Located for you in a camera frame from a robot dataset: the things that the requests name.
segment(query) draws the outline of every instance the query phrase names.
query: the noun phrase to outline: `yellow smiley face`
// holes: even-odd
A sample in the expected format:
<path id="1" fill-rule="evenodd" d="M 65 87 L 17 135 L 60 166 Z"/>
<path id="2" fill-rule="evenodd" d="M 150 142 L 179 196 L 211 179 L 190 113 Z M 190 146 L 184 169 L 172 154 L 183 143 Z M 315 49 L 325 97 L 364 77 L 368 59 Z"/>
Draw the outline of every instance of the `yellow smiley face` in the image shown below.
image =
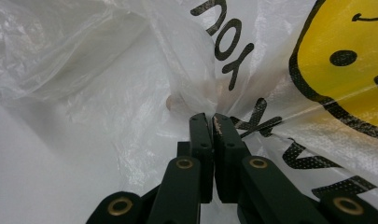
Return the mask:
<path id="1" fill-rule="evenodd" d="M 308 99 L 378 138 L 378 0 L 317 1 L 289 69 Z"/>

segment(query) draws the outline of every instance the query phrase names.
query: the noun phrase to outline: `crinkled plastic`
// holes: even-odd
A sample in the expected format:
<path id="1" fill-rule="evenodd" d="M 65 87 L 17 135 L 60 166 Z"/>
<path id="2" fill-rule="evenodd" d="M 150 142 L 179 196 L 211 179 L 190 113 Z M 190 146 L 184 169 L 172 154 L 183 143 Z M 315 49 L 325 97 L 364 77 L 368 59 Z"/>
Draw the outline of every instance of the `crinkled plastic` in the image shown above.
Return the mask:
<path id="1" fill-rule="evenodd" d="M 0 1 L 0 102 L 80 90 L 146 26 L 119 1 Z"/>
<path id="2" fill-rule="evenodd" d="M 0 1 L 0 223 L 83 223 L 113 192 L 143 195 L 201 112 L 230 116 L 305 195 L 343 189 L 378 209 L 377 132 L 333 112 L 359 100 L 378 122 L 378 70 L 357 77 L 378 64 L 363 60 L 378 7 L 333 2 Z M 328 66 L 341 79 L 323 85 Z M 239 223 L 236 205 L 214 191 L 202 222 Z"/>

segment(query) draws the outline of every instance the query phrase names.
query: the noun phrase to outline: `metal rivet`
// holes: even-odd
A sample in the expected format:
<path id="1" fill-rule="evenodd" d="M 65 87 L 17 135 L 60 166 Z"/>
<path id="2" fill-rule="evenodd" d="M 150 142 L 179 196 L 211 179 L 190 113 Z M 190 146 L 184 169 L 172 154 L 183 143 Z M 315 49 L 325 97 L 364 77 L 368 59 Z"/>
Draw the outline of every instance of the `metal rivet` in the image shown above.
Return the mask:
<path id="1" fill-rule="evenodd" d="M 251 166 L 260 169 L 266 168 L 268 166 L 268 163 L 261 159 L 252 159 L 249 163 Z"/>
<path id="2" fill-rule="evenodd" d="M 115 205 L 117 203 L 125 203 L 125 207 L 122 209 L 116 209 Z M 129 198 L 121 197 L 121 198 L 117 198 L 113 200 L 107 207 L 107 211 L 109 212 L 110 215 L 117 217 L 117 216 L 121 216 L 128 213 L 132 207 L 133 207 L 133 202 Z"/>
<path id="3" fill-rule="evenodd" d="M 176 162 L 176 166 L 179 167 L 180 169 L 188 169 L 188 168 L 191 168 L 193 165 L 194 164 L 192 163 L 192 161 L 186 160 L 186 159 L 178 160 Z"/>
<path id="4" fill-rule="evenodd" d="M 338 209 L 349 215 L 360 216 L 364 213 L 363 207 L 350 198 L 338 197 L 333 199 L 333 202 Z M 347 207 L 343 203 L 350 203 L 352 207 Z"/>

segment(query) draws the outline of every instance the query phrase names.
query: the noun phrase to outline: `plastic bag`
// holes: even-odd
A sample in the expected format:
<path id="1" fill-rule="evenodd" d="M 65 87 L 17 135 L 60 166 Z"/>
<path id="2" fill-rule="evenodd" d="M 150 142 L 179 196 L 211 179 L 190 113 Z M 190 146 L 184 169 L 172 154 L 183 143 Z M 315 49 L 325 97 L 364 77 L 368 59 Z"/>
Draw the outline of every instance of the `plastic bag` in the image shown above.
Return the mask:
<path id="1" fill-rule="evenodd" d="M 119 1 L 0 1 L 0 102 L 80 90 L 146 26 Z"/>
<path id="2" fill-rule="evenodd" d="M 0 223 L 83 223 L 112 192 L 144 194 L 161 182 L 176 142 L 189 139 L 188 116 L 204 111 L 230 116 L 252 154 L 274 161 L 305 195 L 343 189 L 378 209 L 378 138 L 334 118 L 291 76 L 305 22 L 329 2 L 313 10 L 315 0 L 1 1 L 2 18 L 16 11 L 39 32 L 21 32 L 31 26 L 20 19 L 12 29 L 24 35 L 5 27 L 0 41 L 52 27 L 43 42 L 59 51 L 45 57 L 47 48 L 28 42 L 34 37 L 0 42 L 0 102 L 13 105 L 0 106 Z M 72 14 L 53 17 L 51 7 Z M 378 18 L 366 10 L 350 21 Z M 77 39 L 53 36 L 59 30 Z M 32 63 L 6 53 L 26 48 Z M 35 99 L 22 105 L 20 97 Z M 202 222 L 239 223 L 236 205 L 215 193 L 202 205 Z"/>

